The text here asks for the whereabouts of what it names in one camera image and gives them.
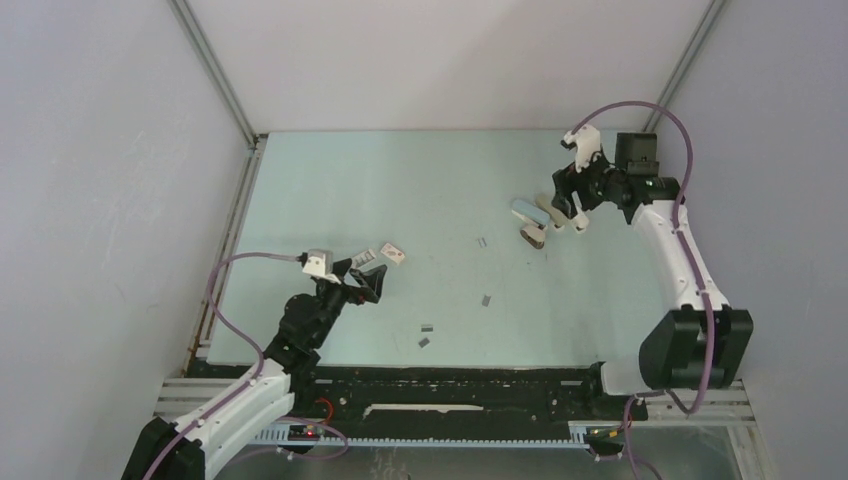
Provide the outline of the staple box tray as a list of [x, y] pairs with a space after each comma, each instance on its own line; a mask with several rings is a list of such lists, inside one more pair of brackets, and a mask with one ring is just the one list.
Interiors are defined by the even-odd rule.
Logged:
[[361, 270], [370, 262], [376, 259], [376, 254], [373, 249], [364, 250], [351, 258], [351, 268]]

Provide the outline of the white staple box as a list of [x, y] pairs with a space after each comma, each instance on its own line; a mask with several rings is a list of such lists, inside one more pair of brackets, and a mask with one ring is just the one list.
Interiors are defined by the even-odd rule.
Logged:
[[400, 265], [406, 259], [406, 254], [389, 242], [381, 247], [380, 253], [396, 265]]

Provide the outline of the grey white stapler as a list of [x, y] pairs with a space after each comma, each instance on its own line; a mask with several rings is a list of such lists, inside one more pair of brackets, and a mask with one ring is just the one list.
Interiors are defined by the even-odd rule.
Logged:
[[534, 202], [538, 208], [548, 213], [550, 216], [550, 222], [555, 231], [562, 231], [569, 225], [570, 220], [567, 216], [561, 210], [552, 205], [552, 197], [550, 195], [539, 193], [536, 195]]

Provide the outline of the light blue stapler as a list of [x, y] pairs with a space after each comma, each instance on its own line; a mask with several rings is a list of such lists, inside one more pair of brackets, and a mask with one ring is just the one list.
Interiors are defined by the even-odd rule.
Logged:
[[512, 201], [511, 211], [526, 224], [535, 225], [540, 229], [545, 229], [551, 220], [547, 211], [521, 198]]

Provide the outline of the beige brown mini stapler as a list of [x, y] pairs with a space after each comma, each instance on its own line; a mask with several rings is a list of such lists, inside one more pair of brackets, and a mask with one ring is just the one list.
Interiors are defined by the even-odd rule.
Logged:
[[545, 246], [546, 232], [538, 226], [525, 225], [521, 228], [520, 234], [528, 244], [537, 250], [541, 250]]

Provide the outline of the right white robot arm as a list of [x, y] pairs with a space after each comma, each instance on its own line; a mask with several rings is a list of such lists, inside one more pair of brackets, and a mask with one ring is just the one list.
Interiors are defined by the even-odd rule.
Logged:
[[682, 186], [662, 177], [653, 134], [620, 133], [613, 160], [590, 125], [564, 134], [574, 160], [556, 171], [552, 205], [577, 231], [588, 212], [611, 204], [648, 247], [666, 312], [636, 357], [608, 361], [581, 392], [585, 411], [606, 418], [622, 395], [673, 389], [717, 390], [737, 378], [753, 333], [750, 313], [735, 309], [716, 286], [692, 235]]

